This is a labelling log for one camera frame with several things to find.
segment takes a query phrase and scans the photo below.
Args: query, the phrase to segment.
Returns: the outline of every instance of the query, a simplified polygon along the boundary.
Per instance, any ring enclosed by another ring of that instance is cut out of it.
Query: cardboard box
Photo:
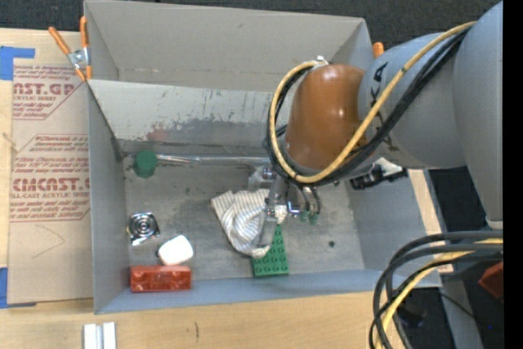
[[[78,33],[62,35],[79,48]],[[7,302],[90,298],[87,85],[45,30],[0,29],[0,50]]]
[[[322,186],[317,224],[282,224],[289,275],[253,278],[210,206],[247,189],[252,162],[266,158],[269,100],[291,68],[317,56],[369,67],[363,19],[106,0],[86,0],[84,12],[97,313],[371,290],[391,255],[427,233],[410,179]],[[178,163],[140,178],[132,170],[140,150]],[[139,212],[152,212],[161,234],[131,246],[126,226]],[[192,289],[131,293],[130,266],[159,264],[158,246],[179,234],[194,247]]]

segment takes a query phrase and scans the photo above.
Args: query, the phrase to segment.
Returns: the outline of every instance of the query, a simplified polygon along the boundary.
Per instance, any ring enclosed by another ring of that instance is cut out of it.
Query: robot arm
[[[271,104],[271,160],[299,186],[355,178],[380,158],[402,168],[467,165],[487,222],[502,229],[502,49],[501,2],[477,22],[383,52],[366,71],[304,63]],[[277,129],[298,80],[288,125]]]

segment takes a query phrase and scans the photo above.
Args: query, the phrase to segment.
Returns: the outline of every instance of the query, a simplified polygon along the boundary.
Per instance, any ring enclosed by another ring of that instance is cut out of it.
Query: cardboard sheet
[[[79,49],[79,34],[62,35]],[[11,87],[2,117],[12,118],[10,132],[8,122],[2,127],[11,172],[8,181],[2,170],[9,185],[2,201],[9,222],[7,302],[89,298],[86,87],[45,30],[0,29],[0,46],[2,87]]]

